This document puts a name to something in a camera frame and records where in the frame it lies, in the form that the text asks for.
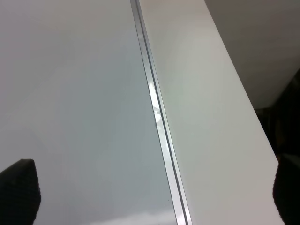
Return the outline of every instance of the white board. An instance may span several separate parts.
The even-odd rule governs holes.
[[[129,0],[0,5],[0,171],[35,160],[34,224],[176,224]]]

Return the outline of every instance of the aluminum strip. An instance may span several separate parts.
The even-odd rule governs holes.
[[[130,0],[178,225],[192,225],[139,0]]]

